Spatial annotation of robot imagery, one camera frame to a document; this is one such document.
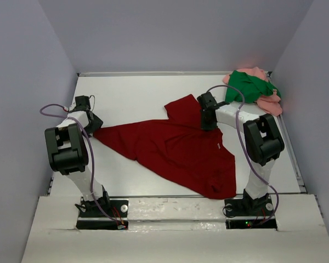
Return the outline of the dark red t-shirt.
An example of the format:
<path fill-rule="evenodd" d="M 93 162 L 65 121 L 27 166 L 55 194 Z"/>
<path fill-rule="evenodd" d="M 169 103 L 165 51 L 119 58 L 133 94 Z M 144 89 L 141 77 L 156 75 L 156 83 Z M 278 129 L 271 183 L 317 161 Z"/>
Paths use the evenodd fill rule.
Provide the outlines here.
<path fill-rule="evenodd" d="M 220 129 L 201 129 L 200 105 L 187 95 L 165 105 L 167 119 L 100 128 L 93 136 L 157 175 L 210 199 L 236 196 L 235 157 Z"/>

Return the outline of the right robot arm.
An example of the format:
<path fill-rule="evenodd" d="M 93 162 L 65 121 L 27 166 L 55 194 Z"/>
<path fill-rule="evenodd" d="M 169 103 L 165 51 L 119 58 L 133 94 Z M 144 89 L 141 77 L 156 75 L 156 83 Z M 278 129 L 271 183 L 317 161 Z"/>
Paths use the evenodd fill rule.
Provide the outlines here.
<path fill-rule="evenodd" d="M 285 149 L 275 118 L 269 113 L 245 112 L 242 106 L 234 107 L 225 101 L 216 102 L 210 92 L 203 93 L 197 100 L 201 107 L 201 128 L 211 131 L 218 124 L 235 128 L 250 167 L 242 198 L 225 202 L 223 211 L 226 217 L 254 216 L 261 210 L 272 217 L 278 206 L 272 204 L 268 191 L 277 193 L 277 190 L 269 179 L 275 161 Z"/>

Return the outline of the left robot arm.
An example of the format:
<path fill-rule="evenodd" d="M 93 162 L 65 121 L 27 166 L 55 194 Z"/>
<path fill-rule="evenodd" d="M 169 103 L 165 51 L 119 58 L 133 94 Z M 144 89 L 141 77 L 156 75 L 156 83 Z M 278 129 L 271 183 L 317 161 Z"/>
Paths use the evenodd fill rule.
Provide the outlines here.
<path fill-rule="evenodd" d="M 83 199 L 76 207 L 81 213 L 98 210 L 105 215 L 111 208 L 111 202 L 103 185 L 95 179 L 95 160 L 90 141 L 103 121 L 93 113 L 90 97 L 77 96 L 70 107 L 50 104 L 39 112 L 63 120 L 56 127 L 44 131 L 51 169 L 70 179 L 79 189 Z"/>

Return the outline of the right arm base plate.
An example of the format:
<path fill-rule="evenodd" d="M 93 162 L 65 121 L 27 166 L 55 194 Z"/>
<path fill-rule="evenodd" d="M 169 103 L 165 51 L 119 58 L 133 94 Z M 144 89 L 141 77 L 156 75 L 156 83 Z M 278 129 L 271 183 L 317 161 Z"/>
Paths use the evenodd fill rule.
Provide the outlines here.
<path fill-rule="evenodd" d="M 251 209 L 242 206 L 242 198 L 226 199 L 222 212 L 227 230 L 277 229 L 275 216 L 269 218 L 274 212 L 270 197 Z"/>

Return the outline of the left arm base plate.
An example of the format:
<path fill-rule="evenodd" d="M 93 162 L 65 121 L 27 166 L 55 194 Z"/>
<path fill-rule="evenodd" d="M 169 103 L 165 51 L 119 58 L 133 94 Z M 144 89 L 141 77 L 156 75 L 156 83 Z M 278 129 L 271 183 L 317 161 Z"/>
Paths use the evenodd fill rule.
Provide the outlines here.
<path fill-rule="evenodd" d="M 127 230 L 129 200 L 112 198 L 110 203 L 94 203 L 81 198 L 78 209 L 76 228 L 78 230 Z"/>

